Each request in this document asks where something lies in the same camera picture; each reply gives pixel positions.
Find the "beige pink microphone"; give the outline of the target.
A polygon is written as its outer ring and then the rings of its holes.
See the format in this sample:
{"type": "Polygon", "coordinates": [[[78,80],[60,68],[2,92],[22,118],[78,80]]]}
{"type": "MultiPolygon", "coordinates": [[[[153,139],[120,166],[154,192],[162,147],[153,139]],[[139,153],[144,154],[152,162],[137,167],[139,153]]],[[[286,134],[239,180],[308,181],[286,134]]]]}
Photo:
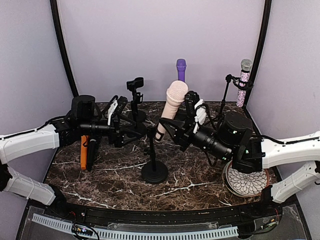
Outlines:
{"type": "Polygon", "coordinates": [[[173,81],[166,91],[166,103],[161,117],[173,120],[188,91],[189,87],[185,82],[173,81]]]}

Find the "black microphone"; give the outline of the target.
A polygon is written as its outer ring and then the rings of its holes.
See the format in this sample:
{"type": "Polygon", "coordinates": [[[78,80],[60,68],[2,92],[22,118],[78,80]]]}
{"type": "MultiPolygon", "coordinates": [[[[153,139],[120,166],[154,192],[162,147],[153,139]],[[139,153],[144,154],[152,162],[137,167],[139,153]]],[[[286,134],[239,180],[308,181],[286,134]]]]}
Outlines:
{"type": "Polygon", "coordinates": [[[93,163],[96,155],[96,147],[97,147],[97,139],[91,138],[87,145],[87,161],[86,161],[86,169],[90,172],[93,167],[93,163]]]}

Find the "orange microphone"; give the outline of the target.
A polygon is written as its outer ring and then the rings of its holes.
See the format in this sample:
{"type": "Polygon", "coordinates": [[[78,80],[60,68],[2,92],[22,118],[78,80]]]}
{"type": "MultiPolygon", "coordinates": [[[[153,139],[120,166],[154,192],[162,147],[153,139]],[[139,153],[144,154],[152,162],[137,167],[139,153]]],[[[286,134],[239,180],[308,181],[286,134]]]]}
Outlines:
{"type": "Polygon", "coordinates": [[[80,167],[81,170],[87,169],[87,155],[88,155],[88,135],[83,135],[81,137],[81,146],[80,146],[80,167]]]}

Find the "black stand of beige microphone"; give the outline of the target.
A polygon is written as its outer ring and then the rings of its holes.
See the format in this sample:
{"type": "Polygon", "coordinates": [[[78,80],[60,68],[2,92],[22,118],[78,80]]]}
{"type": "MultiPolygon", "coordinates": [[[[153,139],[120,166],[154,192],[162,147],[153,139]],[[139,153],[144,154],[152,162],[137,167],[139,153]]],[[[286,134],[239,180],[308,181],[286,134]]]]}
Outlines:
{"type": "Polygon", "coordinates": [[[149,147],[144,149],[144,155],[150,156],[148,161],[141,169],[141,176],[146,183],[160,184],[163,183],[168,177],[168,168],[161,162],[156,160],[156,151],[154,145],[154,137],[156,134],[156,128],[147,128],[147,137],[149,139],[149,147]]]}

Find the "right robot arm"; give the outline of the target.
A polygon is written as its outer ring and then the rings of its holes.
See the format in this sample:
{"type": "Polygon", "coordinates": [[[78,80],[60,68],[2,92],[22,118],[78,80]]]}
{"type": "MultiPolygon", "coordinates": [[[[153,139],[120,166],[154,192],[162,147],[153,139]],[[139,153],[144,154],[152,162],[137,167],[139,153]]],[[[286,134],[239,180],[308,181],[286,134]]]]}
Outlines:
{"type": "Polygon", "coordinates": [[[320,178],[320,133],[277,140],[253,135],[253,123],[244,115],[229,111],[216,130],[204,126],[198,117],[178,121],[162,117],[159,123],[173,142],[185,151],[193,145],[206,155],[230,161],[238,172],[251,174],[278,165],[303,162],[304,165],[284,180],[262,190],[255,213],[266,217],[289,197],[320,178]]]}

